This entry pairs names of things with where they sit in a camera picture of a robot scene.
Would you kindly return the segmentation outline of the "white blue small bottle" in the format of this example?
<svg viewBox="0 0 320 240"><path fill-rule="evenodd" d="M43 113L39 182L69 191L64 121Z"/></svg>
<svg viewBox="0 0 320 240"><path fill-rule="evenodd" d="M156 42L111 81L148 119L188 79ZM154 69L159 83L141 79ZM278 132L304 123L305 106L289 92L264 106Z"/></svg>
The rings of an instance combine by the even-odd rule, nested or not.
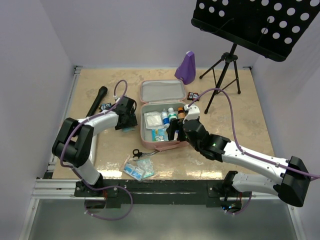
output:
<svg viewBox="0 0 320 240"><path fill-rule="evenodd" d="M170 120L168 118L168 113L165 108L161 112L161 117L162 117L163 127L168 128L170 126Z"/></svg>

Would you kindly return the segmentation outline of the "white green bottle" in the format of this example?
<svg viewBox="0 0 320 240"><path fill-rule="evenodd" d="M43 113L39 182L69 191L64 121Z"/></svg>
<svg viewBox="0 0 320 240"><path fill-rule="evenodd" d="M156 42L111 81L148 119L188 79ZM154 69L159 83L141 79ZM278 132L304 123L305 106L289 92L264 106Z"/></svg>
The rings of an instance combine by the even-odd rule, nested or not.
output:
<svg viewBox="0 0 320 240"><path fill-rule="evenodd" d="M169 121L177 119L177 114L173 107L168 108L168 119Z"/></svg>

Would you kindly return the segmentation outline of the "brown medicine bottle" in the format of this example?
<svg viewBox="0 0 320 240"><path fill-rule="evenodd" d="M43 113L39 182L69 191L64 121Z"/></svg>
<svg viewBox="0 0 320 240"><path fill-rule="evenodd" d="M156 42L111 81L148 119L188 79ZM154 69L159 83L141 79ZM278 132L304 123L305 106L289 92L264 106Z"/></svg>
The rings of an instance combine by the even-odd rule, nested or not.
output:
<svg viewBox="0 0 320 240"><path fill-rule="evenodd" d="M183 120L185 117L186 117L186 113L184 111L184 108L183 107L179 107L178 108L178 113L177 113L177 118L179 120Z"/></svg>

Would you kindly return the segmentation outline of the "large blue packet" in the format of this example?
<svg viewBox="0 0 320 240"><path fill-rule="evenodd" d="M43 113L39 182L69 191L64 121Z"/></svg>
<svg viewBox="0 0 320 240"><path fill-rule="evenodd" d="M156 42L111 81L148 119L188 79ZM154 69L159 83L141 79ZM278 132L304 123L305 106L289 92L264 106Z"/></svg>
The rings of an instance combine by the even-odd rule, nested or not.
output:
<svg viewBox="0 0 320 240"><path fill-rule="evenodd" d="M152 129L151 130L151 140L153 142L168 142L169 140L169 135L167 133L166 128L161 128L161 129Z"/></svg>

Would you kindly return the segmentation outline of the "white gauze packet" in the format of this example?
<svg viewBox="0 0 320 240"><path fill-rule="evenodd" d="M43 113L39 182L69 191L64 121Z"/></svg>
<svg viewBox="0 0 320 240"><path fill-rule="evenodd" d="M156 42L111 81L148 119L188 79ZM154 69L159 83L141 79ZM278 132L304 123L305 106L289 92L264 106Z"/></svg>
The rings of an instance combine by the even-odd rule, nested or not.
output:
<svg viewBox="0 0 320 240"><path fill-rule="evenodd" d="M144 121L146 129L157 130L163 128L163 120L160 112L152 111L144 113Z"/></svg>

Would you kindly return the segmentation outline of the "pink medicine kit case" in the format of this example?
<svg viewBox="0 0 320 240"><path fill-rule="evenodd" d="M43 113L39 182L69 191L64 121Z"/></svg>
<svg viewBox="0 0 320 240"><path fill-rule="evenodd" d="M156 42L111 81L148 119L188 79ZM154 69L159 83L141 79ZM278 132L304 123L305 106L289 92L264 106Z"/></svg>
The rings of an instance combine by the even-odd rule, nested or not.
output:
<svg viewBox="0 0 320 240"><path fill-rule="evenodd" d="M164 134L166 126L162 126L160 131L147 128L145 116L148 113L158 113L160 120L163 119L162 113L169 113L169 108L172 108L175 113L178 108L184 107L186 104L184 99L187 93L184 84L178 79L169 80L146 80L140 85L140 136L142 145L151 150L160 152L176 148L188 146L186 141L178 141L178 132L174 133L174 139L168 140L168 136Z"/></svg>

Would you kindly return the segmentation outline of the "black handled scissors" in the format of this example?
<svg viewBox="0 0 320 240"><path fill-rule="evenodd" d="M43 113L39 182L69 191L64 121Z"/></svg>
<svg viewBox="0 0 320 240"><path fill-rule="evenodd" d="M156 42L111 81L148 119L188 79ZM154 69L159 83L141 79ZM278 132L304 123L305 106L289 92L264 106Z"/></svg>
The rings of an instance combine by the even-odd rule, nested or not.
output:
<svg viewBox="0 0 320 240"><path fill-rule="evenodd" d="M153 155L155 155L155 154L157 154L157 153L159 153L160 151L159 150L154 150L154 151L152 151L152 152L142 152L142 151L140 151L139 149L134 149L133 151L132 151L132 154L133 154L133 159L135 160L135 161L137 161L137 160L139 160L139 159L141 159L142 157L148 157L148 156L153 156Z"/></svg>

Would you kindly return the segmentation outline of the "teal topped zip bag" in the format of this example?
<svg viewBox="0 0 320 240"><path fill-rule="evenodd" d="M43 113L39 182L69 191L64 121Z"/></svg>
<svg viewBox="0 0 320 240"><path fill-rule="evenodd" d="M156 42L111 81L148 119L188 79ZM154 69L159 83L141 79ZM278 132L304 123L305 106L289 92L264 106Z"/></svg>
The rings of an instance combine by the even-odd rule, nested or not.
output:
<svg viewBox="0 0 320 240"><path fill-rule="evenodd" d="M134 131L134 130L135 130L134 127L126 127L126 128L123 128L123 129L122 129L122 132L123 132L123 133L128 133L128 132Z"/></svg>

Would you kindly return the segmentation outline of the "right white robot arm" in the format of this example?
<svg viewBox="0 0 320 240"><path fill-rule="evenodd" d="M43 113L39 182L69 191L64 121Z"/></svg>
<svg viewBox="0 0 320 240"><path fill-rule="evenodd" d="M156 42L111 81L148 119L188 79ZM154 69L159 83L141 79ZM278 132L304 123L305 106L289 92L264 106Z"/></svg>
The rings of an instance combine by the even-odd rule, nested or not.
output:
<svg viewBox="0 0 320 240"><path fill-rule="evenodd" d="M227 137L209 133L198 119L174 119L166 129L169 140L188 142L211 161L237 165L254 172L230 172L224 179L223 192L230 197L238 192L259 192L277 196L294 207L302 207L311 182L304 162L296 156L277 158L250 153Z"/></svg>

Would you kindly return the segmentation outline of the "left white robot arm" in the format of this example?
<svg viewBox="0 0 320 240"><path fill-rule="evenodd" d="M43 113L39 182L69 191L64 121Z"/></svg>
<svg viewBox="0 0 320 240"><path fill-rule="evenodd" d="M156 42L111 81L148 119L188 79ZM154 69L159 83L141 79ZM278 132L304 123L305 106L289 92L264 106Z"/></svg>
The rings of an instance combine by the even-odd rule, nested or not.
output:
<svg viewBox="0 0 320 240"><path fill-rule="evenodd" d="M137 102L124 96L109 109L83 119L66 118L52 146L52 154L72 169L86 184L86 191L99 196L104 190L102 174L91 162L92 139L106 129L127 129L138 125Z"/></svg>

